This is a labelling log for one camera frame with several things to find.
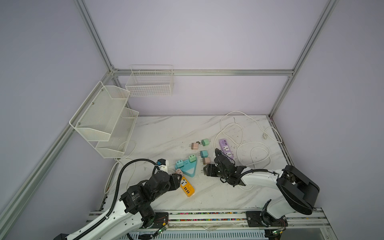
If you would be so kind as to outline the purple power strip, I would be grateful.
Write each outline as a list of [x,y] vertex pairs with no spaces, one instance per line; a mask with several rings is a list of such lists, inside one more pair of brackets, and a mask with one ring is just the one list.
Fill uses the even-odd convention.
[[231,151],[228,141],[226,139],[220,139],[219,145],[224,155],[226,155],[230,159],[234,158],[233,152]]

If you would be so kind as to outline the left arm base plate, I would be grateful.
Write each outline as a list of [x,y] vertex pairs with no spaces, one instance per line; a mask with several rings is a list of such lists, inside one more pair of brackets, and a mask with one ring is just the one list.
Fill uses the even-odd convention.
[[143,228],[145,229],[159,229],[163,226],[164,223],[168,223],[169,213],[155,213],[155,215],[150,216],[149,219],[144,221]]

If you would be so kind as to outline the teal triangular power strip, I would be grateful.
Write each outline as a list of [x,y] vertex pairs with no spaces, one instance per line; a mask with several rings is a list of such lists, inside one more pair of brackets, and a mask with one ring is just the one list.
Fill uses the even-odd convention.
[[190,163],[189,159],[183,160],[184,166],[180,169],[184,173],[184,175],[193,178],[196,174],[196,168],[197,168],[197,161]]

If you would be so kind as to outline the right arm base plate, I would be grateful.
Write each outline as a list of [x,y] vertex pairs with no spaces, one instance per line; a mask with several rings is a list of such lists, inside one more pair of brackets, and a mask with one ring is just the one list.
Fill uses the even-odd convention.
[[279,219],[275,219],[266,211],[247,211],[246,219],[249,227],[283,227],[285,228],[288,223],[283,216]]

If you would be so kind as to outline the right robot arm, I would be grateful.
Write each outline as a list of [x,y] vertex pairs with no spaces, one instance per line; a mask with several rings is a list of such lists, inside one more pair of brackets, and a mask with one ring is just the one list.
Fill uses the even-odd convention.
[[257,223],[271,227],[281,222],[287,214],[300,213],[309,216],[313,213],[320,188],[296,167],[287,165],[282,170],[251,169],[237,166],[221,150],[215,149],[213,164],[207,164],[204,175],[219,178],[222,183],[236,186],[260,186],[278,190],[280,196],[267,200],[259,211]]

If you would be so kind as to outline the green plug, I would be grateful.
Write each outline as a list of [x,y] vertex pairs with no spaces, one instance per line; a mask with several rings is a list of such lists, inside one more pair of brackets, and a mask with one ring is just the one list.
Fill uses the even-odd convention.
[[201,143],[202,143],[203,146],[208,146],[210,144],[210,140],[209,139],[203,139],[201,141]]
[[209,153],[208,153],[208,151],[203,150],[203,151],[200,151],[200,155],[202,158],[207,158],[209,156]]

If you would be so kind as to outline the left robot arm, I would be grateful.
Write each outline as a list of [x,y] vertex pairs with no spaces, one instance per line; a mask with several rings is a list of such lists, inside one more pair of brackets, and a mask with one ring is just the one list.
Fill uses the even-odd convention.
[[[122,195],[120,183],[125,169],[137,162],[154,165],[151,177],[130,186]],[[169,191],[181,186],[182,175],[168,174],[157,163],[148,159],[136,159],[126,163],[119,172],[111,207],[91,223],[72,234],[59,234],[56,240],[117,240],[122,235],[139,228],[150,227],[156,213],[151,203]]]

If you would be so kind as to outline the orange power strip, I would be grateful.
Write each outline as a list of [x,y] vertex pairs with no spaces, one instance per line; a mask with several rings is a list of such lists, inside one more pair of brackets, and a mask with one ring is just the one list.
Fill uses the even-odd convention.
[[184,193],[187,195],[187,197],[191,197],[195,193],[194,187],[190,184],[190,182],[185,178],[182,177],[180,187],[184,191]]

